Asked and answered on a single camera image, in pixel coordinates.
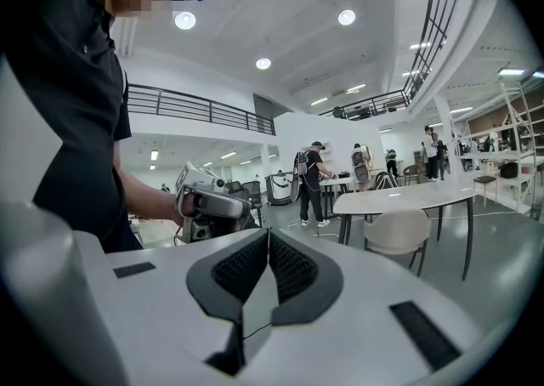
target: white chair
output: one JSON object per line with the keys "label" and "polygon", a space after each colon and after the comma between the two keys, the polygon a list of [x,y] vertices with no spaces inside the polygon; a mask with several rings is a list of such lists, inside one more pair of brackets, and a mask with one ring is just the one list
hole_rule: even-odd
{"label": "white chair", "polygon": [[431,220],[419,209],[383,213],[374,223],[365,221],[365,250],[381,254],[421,253],[417,276],[422,273],[427,240],[431,234]]}

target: white column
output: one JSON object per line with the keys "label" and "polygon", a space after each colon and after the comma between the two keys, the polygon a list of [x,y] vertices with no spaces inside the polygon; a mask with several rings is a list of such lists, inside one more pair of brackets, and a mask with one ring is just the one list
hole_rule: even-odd
{"label": "white column", "polygon": [[444,129],[443,136],[439,137],[442,142],[448,146],[448,153],[450,154],[450,170],[453,179],[457,179],[461,173],[461,160],[455,156],[457,149],[457,141],[451,136],[451,133],[455,132],[451,126],[451,114],[448,100],[443,94],[434,95],[434,103],[436,109],[439,112],[440,121],[442,122],[442,128]]}
{"label": "white column", "polygon": [[271,175],[270,172],[270,158],[269,158],[269,145],[263,145],[261,147],[261,160],[263,164],[263,176],[266,178]]}

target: gray floor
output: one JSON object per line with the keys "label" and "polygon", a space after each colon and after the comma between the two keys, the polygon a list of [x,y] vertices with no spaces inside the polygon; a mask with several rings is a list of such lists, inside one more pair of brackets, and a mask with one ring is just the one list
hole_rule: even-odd
{"label": "gray floor", "polygon": [[[265,206],[266,226],[289,229],[294,235],[315,235],[315,221],[303,229],[298,221],[299,203],[284,207]],[[467,245],[466,204],[445,208],[440,241],[436,241],[438,210],[429,211],[433,220],[431,238],[421,278],[463,307],[484,332],[515,318],[523,308],[541,270],[544,226],[502,205],[476,198],[474,203],[473,255],[467,279],[462,270]],[[353,222],[349,245],[363,248],[364,219]],[[332,219],[321,236],[337,242],[340,220]],[[390,257],[407,268],[410,255]],[[418,259],[412,269],[416,272]],[[267,270],[244,306],[244,336],[269,322],[277,305],[275,281]],[[269,335],[269,327],[245,341],[250,359]]]}

